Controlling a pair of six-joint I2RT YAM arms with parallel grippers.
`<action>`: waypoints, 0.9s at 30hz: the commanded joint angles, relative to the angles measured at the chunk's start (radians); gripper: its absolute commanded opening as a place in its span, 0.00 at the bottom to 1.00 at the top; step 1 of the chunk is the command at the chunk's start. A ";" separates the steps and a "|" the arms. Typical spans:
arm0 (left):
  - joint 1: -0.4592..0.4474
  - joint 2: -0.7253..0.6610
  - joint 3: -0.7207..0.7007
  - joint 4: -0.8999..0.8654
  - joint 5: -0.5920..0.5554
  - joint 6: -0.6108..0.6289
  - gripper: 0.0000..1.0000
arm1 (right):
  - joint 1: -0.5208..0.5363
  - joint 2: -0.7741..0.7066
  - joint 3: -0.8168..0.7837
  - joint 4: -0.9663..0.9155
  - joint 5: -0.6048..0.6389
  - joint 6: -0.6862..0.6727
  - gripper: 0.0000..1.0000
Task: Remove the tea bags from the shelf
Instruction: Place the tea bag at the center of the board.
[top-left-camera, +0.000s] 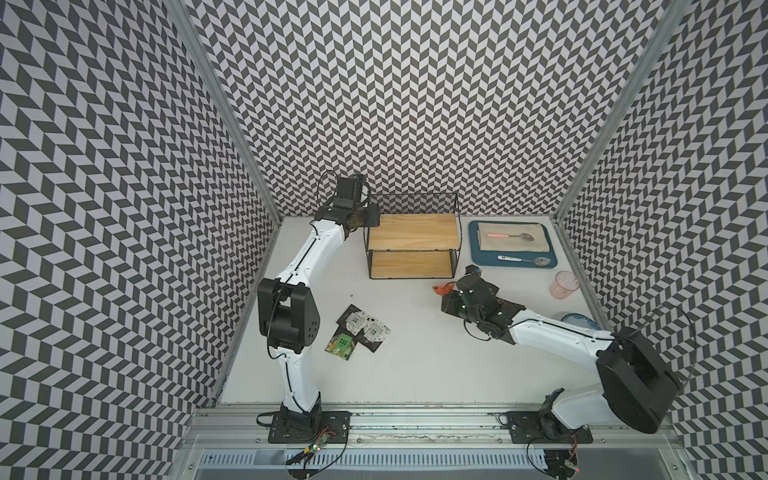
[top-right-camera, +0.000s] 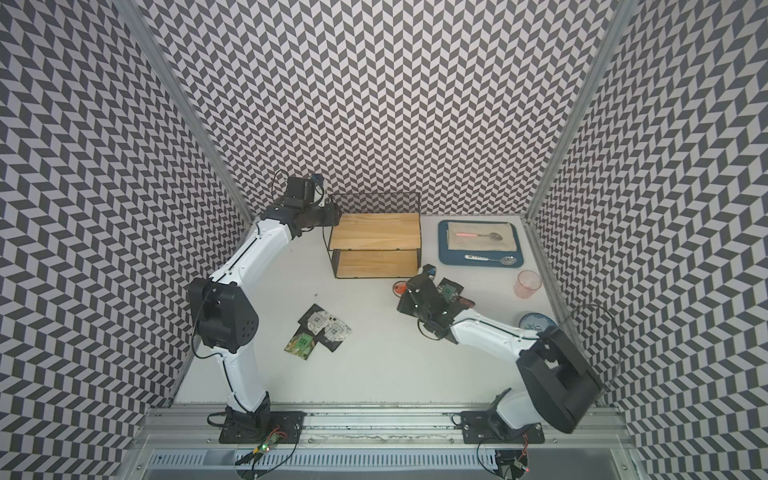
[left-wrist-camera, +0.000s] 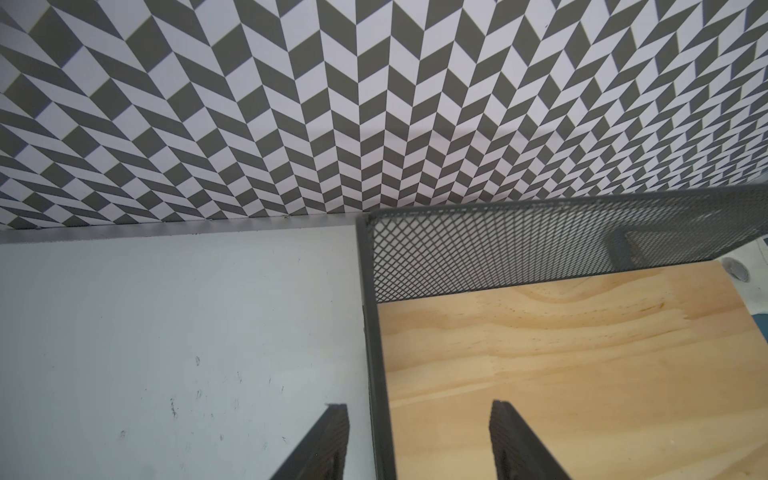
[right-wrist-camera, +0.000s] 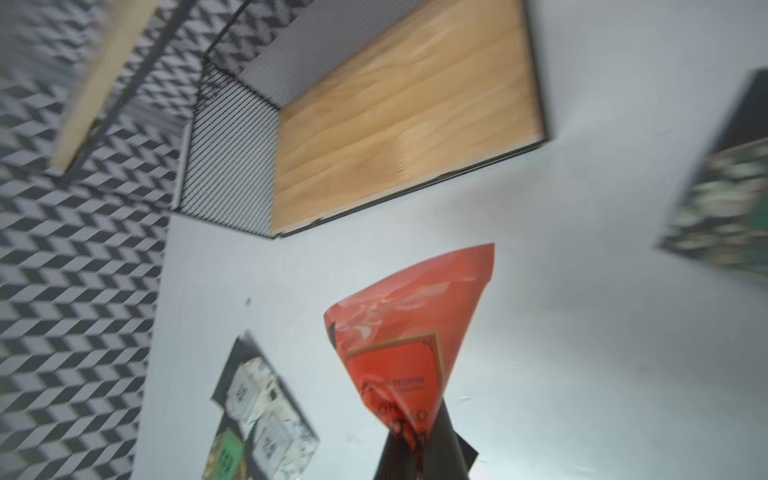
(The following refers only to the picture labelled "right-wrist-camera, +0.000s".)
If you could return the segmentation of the green tea bag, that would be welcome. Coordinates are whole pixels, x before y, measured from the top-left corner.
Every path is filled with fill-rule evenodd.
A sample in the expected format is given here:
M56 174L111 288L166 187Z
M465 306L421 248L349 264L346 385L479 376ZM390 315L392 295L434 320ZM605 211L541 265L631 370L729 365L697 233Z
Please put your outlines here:
M245 444L231 428L219 433L208 454L204 480L246 480Z
M767 70L756 70L695 169L659 247L767 280Z

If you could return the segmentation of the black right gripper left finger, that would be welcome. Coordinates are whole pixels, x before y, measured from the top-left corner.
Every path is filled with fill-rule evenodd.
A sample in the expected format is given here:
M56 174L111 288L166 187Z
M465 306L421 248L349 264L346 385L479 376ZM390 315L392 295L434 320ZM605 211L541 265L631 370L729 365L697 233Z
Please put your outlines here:
M373 476L374 480L417 480L419 452L401 436L389 433Z

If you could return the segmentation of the red tea bag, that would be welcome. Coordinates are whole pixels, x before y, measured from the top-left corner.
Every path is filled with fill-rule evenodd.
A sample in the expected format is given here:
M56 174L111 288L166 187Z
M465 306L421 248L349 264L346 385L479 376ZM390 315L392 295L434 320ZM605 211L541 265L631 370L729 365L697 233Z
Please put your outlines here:
M324 314L329 341L362 402L414 450L430 437L494 260L492 243L433 257Z

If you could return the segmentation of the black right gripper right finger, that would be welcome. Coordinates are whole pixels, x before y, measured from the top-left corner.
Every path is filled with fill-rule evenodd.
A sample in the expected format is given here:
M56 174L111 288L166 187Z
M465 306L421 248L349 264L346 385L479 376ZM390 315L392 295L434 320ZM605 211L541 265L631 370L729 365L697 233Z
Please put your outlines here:
M479 452L454 430L447 405L442 401L422 453L419 478L468 480L478 456Z

